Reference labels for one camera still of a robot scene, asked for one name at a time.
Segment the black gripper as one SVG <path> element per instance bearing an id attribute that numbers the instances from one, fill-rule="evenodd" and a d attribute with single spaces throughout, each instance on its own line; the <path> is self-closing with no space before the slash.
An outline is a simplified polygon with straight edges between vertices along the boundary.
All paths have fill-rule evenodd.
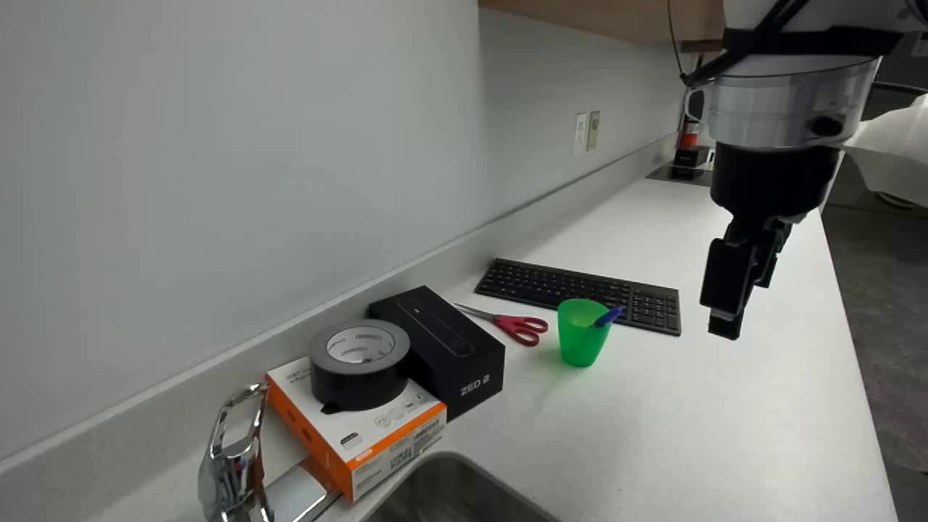
<path id="1" fill-rule="evenodd" d="M 780 217 L 748 221 L 734 217 L 721 237 L 711 240 L 701 278 L 701 304 L 711 308 L 708 331 L 740 340 L 741 311 L 754 286 L 767 286 L 776 256 L 792 225 Z"/>

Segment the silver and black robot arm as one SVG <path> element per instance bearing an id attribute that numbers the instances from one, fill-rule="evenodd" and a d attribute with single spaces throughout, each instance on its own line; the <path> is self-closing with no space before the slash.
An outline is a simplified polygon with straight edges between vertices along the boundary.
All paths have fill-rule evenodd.
<path id="1" fill-rule="evenodd" d="M 818 208 L 892 47 L 928 0 L 721 0 L 721 51 L 685 72 L 717 146 L 711 199 L 731 215 L 708 246 L 708 331 L 735 340 L 795 224 Z"/>

